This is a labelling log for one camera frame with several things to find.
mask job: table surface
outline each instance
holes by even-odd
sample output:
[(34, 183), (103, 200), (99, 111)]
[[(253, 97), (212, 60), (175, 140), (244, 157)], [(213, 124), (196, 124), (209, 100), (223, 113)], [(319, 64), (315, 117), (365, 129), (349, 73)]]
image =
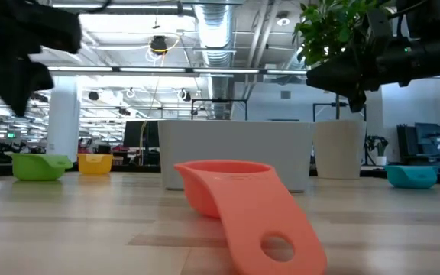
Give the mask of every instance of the table surface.
[[(295, 195), (328, 256), (326, 274), (440, 275), (440, 185), (312, 178)], [(267, 252), (289, 257), (279, 243)], [(235, 275), (222, 225), (159, 174), (0, 177), (0, 275)]]

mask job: teal bowl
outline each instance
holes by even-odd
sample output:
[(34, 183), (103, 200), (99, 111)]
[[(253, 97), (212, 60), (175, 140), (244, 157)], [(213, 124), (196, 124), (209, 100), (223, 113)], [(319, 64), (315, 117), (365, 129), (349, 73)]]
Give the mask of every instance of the teal bowl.
[(437, 183), (437, 170), (429, 166), (385, 166), (388, 181), (396, 188), (430, 189)]

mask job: white pot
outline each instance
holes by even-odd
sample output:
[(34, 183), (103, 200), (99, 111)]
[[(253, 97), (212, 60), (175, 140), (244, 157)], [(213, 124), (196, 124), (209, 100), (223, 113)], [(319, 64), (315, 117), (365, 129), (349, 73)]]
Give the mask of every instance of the white pot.
[(183, 189), (183, 178), (174, 169), (178, 163), (247, 160), (272, 165), (290, 192), (303, 192), (312, 136), (313, 124), (304, 122), (159, 121), (162, 182), (166, 189)]
[(366, 122), (355, 120), (315, 123), (313, 145), (320, 178), (359, 179)]
[(387, 165), (387, 156), (376, 157), (376, 165), (377, 166)]

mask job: white pillar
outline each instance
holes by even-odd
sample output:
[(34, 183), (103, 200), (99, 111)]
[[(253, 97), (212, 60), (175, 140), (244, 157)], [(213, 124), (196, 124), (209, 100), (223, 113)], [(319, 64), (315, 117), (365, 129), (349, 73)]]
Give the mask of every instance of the white pillar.
[(66, 155), (75, 162), (82, 90), (77, 76), (54, 77), (53, 81), (55, 87), (50, 94), (47, 154)]

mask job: orange measuring cup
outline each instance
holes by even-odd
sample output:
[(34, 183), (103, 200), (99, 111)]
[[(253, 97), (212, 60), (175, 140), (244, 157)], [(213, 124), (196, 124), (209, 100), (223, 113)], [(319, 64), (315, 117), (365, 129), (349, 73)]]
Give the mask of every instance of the orange measuring cup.
[[(327, 257), (302, 209), (273, 167), (236, 160), (177, 164), (189, 204), (220, 218), (234, 265), (244, 275), (322, 275)], [(278, 237), (293, 246), (287, 262), (268, 257), (262, 240)]]

